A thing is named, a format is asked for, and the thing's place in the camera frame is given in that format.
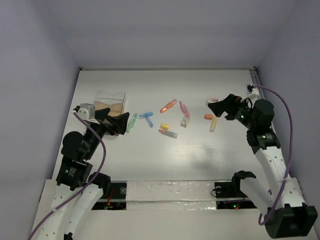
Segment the white eraser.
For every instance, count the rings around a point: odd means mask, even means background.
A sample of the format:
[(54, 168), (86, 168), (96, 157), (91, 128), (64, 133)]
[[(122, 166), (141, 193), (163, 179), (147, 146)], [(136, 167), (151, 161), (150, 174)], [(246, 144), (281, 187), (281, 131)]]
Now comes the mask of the white eraser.
[(216, 102), (218, 102), (219, 100), (217, 99), (217, 98), (208, 98), (207, 100), (206, 100), (206, 104), (208, 105), (208, 104), (212, 104), (212, 103), (216, 103)]

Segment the green highlighter pen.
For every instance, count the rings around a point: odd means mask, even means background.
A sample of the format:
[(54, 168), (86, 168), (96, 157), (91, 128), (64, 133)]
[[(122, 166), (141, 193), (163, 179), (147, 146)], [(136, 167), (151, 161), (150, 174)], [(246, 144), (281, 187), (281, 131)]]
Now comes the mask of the green highlighter pen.
[(133, 114), (130, 122), (129, 122), (128, 125), (127, 125), (127, 129), (126, 129), (126, 132), (127, 132), (127, 133), (129, 133), (129, 132), (131, 131), (131, 129), (133, 128), (133, 126), (135, 125), (138, 116), (139, 116), (139, 115), (138, 115), (137, 113), (134, 113), (134, 114)]

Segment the pink highlighter pen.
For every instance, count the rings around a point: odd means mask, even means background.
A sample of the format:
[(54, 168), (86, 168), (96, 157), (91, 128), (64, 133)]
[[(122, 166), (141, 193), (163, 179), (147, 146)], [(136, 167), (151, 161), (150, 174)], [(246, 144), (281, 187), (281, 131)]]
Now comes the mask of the pink highlighter pen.
[(183, 104), (181, 101), (179, 102), (179, 105), (180, 105), (180, 109), (181, 109), (182, 113), (184, 114), (184, 116), (189, 118), (190, 117), (190, 113), (189, 113), (186, 105)]

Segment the small boxed eraser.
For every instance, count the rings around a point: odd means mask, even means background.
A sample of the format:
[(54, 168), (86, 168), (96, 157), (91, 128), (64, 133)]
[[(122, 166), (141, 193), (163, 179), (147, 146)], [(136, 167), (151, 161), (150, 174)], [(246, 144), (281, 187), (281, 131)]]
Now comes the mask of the small boxed eraser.
[(189, 122), (190, 122), (190, 118), (187, 116), (184, 116), (181, 121), (180, 126), (186, 128), (188, 126)]

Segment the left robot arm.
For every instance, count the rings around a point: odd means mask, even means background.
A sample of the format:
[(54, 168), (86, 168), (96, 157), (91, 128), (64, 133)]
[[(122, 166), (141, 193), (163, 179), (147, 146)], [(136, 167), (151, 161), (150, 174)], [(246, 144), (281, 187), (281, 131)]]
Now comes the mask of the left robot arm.
[(111, 191), (110, 176), (101, 173), (107, 155), (105, 134), (124, 135), (130, 114), (110, 116), (110, 109), (97, 110), (82, 103), (72, 114), (86, 127), (71, 131), (62, 140), (62, 160), (50, 212), (37, 224), (29, 239), (76, 240), (95, 203)]

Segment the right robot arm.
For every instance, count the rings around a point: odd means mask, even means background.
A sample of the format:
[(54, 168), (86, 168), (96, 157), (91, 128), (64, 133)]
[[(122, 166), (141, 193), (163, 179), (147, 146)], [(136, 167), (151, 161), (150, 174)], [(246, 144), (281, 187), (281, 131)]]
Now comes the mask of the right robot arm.
[(274, 105), (258, 99), (241, 98), (229, 94), (221, 101), (207, 105), (216, 117), (223, 113), (229, 121), (237, 120), (247, 128), (246, 139), (267, 178), (265, 190), (257, 177), (249, 171), (236, 172), (230, 183), (235, 196), (248, 197), (260, 211), (258, 223), (273, 239), (305, 237), (313, 227), (318, 212), (308, 206), (296, 190), (287, 173), (289, 164), (284, 161), (281, 144), (271, 125)]

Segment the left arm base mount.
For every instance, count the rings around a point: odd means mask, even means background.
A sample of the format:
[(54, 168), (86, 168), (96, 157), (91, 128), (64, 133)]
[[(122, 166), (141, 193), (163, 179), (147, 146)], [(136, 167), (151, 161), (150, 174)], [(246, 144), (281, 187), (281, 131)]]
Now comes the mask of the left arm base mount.
[(92, 210), (126, 210), (127, 182), (112, 181), (110, 190), (92, 207)]

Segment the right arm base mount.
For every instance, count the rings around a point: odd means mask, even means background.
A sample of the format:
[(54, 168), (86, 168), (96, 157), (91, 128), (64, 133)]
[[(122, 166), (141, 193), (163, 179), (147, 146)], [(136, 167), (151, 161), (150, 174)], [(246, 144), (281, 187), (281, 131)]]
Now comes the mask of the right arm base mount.
[(231, 181), (214, 183), (211, 196), (215, 198), (217, 210), (256, 209), (254, 203), (241, 191), (233, 188)]

